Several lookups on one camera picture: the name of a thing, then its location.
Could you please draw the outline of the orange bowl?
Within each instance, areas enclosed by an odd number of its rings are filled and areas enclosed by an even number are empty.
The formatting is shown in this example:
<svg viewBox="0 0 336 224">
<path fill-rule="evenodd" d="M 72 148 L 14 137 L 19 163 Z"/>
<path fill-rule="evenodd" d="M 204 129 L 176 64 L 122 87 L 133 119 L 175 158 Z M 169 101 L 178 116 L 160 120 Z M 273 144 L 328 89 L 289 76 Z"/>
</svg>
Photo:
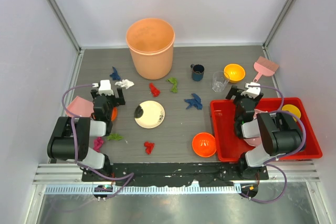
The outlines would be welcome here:
<svg viewBox="0 0 336 224">
<path fill-rule="evenodd" d="M 117 107 L 114 107 L 113 110 L 112 110 L 111 121 L 114 121 L 117 116 L 118 116 L 118 109 L 117 109 Z"/>
<path fill-rule="evenodd" d="M 193 137 L 192 148 L 200 157 L 211 157 L 217 151 L 215 137 L 207 132 L 198 133 Z"/>
</svg>

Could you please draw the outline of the pink dustpan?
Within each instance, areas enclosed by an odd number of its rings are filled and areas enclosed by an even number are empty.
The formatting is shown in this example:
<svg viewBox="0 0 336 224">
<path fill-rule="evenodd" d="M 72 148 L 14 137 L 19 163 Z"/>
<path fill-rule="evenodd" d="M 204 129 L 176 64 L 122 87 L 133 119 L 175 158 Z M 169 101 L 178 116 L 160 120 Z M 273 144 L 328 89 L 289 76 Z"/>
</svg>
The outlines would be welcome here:
<svg viewBox="0 0 336 224">
<path fill-rule="evenodd" d="M 84 98 L 76 96 L 74 100 L 68 105 L 67 109 L 82 117 L 91 117 L 93 113 L 93 103 Z"/>
</svg>

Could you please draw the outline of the pink hand brush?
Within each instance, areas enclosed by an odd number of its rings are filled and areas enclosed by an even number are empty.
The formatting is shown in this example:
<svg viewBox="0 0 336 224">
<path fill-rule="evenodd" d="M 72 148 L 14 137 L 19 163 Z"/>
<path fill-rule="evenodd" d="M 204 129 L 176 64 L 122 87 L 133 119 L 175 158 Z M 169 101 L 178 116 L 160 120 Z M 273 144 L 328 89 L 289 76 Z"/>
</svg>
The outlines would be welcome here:
<svg viewBox="0 0 336 224">
<path fill-rule="evenodd" d="M 278 70 L 279 65 L 266 59 L 265 57 L 259 57 L 254 63 L 254 69 L 257 72 L 253 82 L 257 83 L 262 76 L 271 77 Z"/>
</svg>

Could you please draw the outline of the cream plate with black patch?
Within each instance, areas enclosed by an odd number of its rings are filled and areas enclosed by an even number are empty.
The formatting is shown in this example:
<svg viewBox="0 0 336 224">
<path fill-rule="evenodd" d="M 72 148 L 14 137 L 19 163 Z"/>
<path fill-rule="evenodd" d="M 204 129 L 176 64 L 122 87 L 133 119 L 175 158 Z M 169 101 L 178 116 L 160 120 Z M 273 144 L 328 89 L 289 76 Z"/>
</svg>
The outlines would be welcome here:
<svg viewBox="0 0 336 224">
<path fill-rule="evenodd" d="M 136 123 L 145 129 L 153 129 L 159 126 L 164 118 L 165 110 L 156 101 L 144 101 L 137 106 L 134 112 Z"/>
</svg>

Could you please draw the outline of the magenta paper scrap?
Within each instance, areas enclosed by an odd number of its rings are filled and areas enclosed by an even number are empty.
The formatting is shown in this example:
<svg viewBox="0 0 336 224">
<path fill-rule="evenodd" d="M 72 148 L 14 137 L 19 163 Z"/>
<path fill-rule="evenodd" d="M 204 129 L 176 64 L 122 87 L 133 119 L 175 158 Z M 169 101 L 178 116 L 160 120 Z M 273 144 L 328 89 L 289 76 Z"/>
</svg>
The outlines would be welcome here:
<svg viewBox="0 0 336 224">
<path fill-rule="evenodd" d="M 104 139 L 102 137 L 97 137 L 95 140 L 94 140 L 94 147 L 93 149 L 100 153 L 100 149 L 102 147 L 102 145 L 104 144 Z"/>
</svg>

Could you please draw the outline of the orange bowl front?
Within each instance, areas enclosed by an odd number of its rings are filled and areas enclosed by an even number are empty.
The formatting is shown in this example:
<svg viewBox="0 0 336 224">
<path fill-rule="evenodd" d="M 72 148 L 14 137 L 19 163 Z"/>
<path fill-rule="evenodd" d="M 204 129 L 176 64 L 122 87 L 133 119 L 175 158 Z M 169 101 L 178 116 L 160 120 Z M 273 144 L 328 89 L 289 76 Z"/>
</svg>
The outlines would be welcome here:
<svg viewBox="0 0 336 224">
<path fill-rule="evenodd" d="M 207 132 L 198 133 L 193 137 L 192 148 L 200 157 L 211 157 L 217 151 L 215 137 Z"/>
</svg>

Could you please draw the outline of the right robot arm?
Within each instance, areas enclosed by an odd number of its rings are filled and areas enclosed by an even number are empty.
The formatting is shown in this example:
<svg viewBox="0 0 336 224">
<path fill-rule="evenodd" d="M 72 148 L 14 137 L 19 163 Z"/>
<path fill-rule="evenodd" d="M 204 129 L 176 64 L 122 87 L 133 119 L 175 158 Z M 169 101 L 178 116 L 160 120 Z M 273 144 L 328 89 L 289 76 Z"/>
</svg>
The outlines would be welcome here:
<svg viewBox="0 0 336 224">
<path fill-rule="evenodd" d="M 241 154 L 237 173 L 242 179 L 257 177 L 261 169 L 277 158 L 295 154 L 304 149 L 306 144 L 306 129 L 300 119 L 294 114 L 283 111 L 283 94 L 276 88 L 281 97 L 280 106 L 271 112 L 255 112 L 261 101 L 263 86 L 251 82 L 245 89 L 232 86 L 226 96 L 227 100 L 234 98 L 234 133 L 239 139 L 261 138 L 261 144 L 251 151 Z"/>
</svg>

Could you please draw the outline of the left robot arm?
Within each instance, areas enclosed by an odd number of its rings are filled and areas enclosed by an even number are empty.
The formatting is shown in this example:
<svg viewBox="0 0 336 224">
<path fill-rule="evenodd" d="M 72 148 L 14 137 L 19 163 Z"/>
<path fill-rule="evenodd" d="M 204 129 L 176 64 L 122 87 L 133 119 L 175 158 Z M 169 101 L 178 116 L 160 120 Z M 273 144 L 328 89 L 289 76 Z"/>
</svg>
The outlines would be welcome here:
<svg viewBox="0 0 336 224">
<path fill-rule="evenodd" d="M 123 180 L 111 177 L 113 168 L 106 154 L 89 147 L 92 136 L 102 137 L 111 133 L 113 109 L 125 105 L 121 88 L 117 88 L 118 97 L 113 93 L 99 94 L 92 89 L 93 112 L 89 117 L 79 116 L 69 111 L 61 100 L 64 110 L 71 115 L 58 118 L 55 128 L 47 145 L 47 155 L 51 159 L 71 162 L 82 168 L 84 172 L 91 172 L 98 180 Z"/>
</svg>

